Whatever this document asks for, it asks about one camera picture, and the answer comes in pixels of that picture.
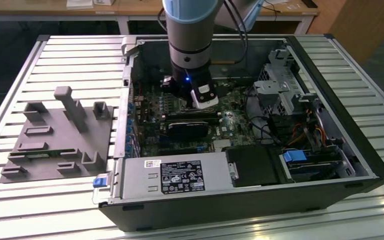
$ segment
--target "black plastic cover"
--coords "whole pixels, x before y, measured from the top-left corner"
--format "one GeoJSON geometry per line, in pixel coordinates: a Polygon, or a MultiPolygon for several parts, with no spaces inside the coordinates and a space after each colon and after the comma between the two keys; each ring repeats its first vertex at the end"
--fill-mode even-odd
{"type": "Polygon", "coordinates": [[[265,186],[288,183],[278,154],[273,147],[233,146],[225,150],[227,163],[235,164],[238,178],[233,186],[265,186]]]}

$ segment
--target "blue latch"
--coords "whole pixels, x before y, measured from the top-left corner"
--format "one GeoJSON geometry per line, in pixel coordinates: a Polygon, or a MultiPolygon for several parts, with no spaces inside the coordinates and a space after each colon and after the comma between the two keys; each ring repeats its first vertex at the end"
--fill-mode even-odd
{"type": "Polygon", "coordinates": [[[285,162],[305,161],[305,155],[302,150],[289,150],[284,154],[285,162]]]}
{"type": "Polygon", "coordinates": [[[93,179],[91,186],[93,188],[106,187],[106,177],[98,177],[93,179]]]}

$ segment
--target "table leg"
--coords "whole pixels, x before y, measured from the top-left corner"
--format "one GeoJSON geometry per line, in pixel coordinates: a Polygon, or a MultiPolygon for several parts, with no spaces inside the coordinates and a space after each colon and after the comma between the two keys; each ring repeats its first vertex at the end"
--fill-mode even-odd
{"type": "Polygon", "coordinates": [[[129,34],[127,16],[117,16],[115,20],[117,20],[119,35],[127,35],[129,34]]]}
{"type": "Polygon", "coordinates": [[[314,16],[302,16],[293,34],[305,34],[314,16]]]}

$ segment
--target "gray plastic peg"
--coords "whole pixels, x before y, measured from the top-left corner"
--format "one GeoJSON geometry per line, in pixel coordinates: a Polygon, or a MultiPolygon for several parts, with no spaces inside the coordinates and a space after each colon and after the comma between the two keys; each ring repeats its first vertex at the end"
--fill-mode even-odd
{"type": "Polygon", "coordinates": [[[71,88],[69,86],[58,86],[53,92],[55,100],[61,101],[67,119],[73,121],[73,124],[79,133],[87,131],[86,123],[83,121],[83,109],[79,104],[75,104],[71,99],[71,88]]]}

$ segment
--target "3d printed holder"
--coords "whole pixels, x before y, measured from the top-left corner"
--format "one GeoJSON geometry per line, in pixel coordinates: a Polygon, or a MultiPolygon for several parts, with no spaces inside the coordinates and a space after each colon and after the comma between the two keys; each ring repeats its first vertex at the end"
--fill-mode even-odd
{"type": "Polygon", "coordinates": [[[29,102],[26,122],[1,172],[1,183],[94,176],[105,172],[113,107],[94,102],[82,107],[69,86],[54,98],[63,108],[29,102]]]}

